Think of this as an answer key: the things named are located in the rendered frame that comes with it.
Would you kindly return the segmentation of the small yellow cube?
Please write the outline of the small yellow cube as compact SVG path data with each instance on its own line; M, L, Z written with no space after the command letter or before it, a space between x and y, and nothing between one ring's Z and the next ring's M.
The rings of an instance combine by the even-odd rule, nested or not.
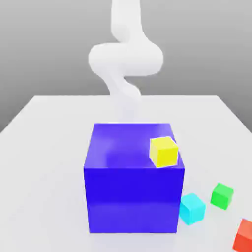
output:
M176 166L179 148L170 136L150 139L149 157L156 168Z

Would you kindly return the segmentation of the small cyan cube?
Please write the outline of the small cyan cube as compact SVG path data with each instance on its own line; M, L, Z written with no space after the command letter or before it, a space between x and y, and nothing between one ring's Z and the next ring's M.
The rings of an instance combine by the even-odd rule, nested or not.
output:
M187 225L204 219L206 204L195 194L189 193L181 198L179 216Z

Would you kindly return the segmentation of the small green cube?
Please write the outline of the small green cube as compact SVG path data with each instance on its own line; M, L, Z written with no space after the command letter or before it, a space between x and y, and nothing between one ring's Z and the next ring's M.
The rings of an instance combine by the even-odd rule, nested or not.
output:
M213 189L210 203L226 210L231 203L233 193L233 188L218 183Z

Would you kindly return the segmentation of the small red cube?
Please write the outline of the small red cube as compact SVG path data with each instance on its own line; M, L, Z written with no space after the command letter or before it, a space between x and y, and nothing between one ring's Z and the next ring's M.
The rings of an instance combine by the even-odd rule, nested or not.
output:
M233 249L237 252L252 252L252 222L242 219L238 228Z

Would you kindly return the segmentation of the large blue box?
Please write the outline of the large blue box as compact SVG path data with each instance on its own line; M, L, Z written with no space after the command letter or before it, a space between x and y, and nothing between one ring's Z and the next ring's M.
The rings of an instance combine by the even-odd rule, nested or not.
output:
M96 123L84 163L91 233L175 233L185 166L156 168L150 139L173 136L165 123Z

